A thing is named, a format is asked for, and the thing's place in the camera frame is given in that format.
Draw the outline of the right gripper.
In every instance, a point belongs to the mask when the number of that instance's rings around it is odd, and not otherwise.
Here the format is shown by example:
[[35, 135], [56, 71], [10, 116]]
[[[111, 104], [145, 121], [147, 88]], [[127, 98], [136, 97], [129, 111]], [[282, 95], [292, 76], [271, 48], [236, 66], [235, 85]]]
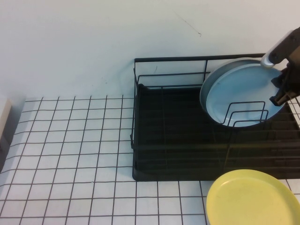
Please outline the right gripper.
[[300, 51], [293, 51], [287, 60], [286, 68], [281, 70], [278, 77], [271, 80], [277, 88], [282, 86], [284, 80], [284, 92], [278, 92], [270, 98], [273, 105], [284, 105], [300, 95]]

